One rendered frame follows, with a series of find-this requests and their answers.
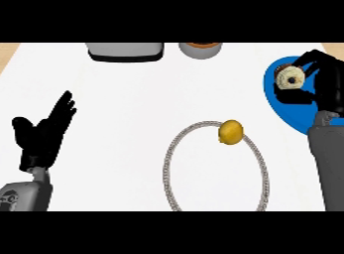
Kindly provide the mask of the grey cup with brown contents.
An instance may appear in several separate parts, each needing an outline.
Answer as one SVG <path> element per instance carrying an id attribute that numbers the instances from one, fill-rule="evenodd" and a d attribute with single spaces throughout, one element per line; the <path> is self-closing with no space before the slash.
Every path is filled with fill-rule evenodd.
<path id="1" fill-rule="evenodd" d="M 195 44 L 180 43 L 178 48 L 181 53 L 195 60 L 205 60 L 211 58 L 221 49 L 221 43 Z"/>

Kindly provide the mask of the cream frosted cupcake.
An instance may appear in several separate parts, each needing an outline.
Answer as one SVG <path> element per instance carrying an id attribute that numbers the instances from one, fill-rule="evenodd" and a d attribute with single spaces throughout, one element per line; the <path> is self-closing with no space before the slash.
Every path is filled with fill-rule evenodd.
<path id="1" fill-rule="evenodd" d="M 282 65 L 274 72 L 274 84 L 279 89 L 297 89 L 304 83 L 304 72 L 294 65 Z"/>

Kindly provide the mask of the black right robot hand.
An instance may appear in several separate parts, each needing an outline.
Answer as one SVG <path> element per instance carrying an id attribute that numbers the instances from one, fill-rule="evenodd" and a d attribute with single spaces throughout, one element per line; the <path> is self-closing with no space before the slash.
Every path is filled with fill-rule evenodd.
<path id="1" fill-rule="evenodd" d="M 297 89 L 279 89 L 273 72 L 273 93 L 277 101 L 285 104 L 316 102 L 319 111 L 333 112 L 344 118 L 344 62 L 311 50 L 292 63 L 282 65 L 301 68 L 304 83 Z"/>

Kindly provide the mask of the white plate with grey rim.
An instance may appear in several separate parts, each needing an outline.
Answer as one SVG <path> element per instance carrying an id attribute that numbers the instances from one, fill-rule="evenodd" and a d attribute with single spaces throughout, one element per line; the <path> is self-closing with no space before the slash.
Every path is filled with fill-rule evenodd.
<path id="1" fill-rule="evenodd" d="M 264 211 L 269 176 L 248 136 L 220 142 L 218 121 L 187 126 L 173 138 L 162 163 L 162 186 L 173 211 Z"/>

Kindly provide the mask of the yellow lemon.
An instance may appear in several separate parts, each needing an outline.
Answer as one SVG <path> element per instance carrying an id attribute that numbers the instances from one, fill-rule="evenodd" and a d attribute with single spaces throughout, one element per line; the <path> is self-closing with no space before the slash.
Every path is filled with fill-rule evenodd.
<path id="1" fill-rule="evenodd" d="M 243 126 L 236 120 L 227 120 L 218 128 L 218 141 L 226 145 L 238 144 L 243 139 Z"/>

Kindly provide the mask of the grey and black appliance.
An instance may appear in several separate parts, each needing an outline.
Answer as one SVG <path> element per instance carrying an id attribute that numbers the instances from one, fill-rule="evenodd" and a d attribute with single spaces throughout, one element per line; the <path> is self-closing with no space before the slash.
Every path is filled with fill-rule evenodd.
<path id="1" fill-rule="evenodd" d="M 97 62 L 143 63 L 162 58 L 162 43 L 85 43 L 87 54 Z"/>

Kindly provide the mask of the blue placemat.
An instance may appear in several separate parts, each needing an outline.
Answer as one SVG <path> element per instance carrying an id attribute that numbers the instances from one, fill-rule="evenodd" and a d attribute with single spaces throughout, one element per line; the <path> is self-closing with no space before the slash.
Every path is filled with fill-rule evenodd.
<path id="1" fill-rule="evenodd" d="M 267 103 L 277 117 L 286 125 L 301 134 L 307 134 L 307 129 L 313 124 L 314 113 L 317 112 L 316 103 L 310 104 L 283 104 L 277 101 L 273 93 L 273 71 L 282 64 L 291 64 L 297 56 L 277 59 L 269 66 L 263 74 L 263 93 Z M 344 125 L 344 118 L 333 118 L 332 125 Z"/>

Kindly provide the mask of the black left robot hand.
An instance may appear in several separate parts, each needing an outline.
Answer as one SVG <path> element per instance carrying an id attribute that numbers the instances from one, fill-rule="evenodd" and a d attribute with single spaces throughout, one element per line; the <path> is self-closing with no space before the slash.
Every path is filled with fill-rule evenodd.
<path id="1" fill-rule="evenodd" d="M 19 170 L 49 168 L 57 158 L 63 135 L 77 113 L 72 93 L 66 90 L 60 96 L 52 113 L 37 125 L 25 117 L 12 119 L 15 141 L 22 148 Z"/>

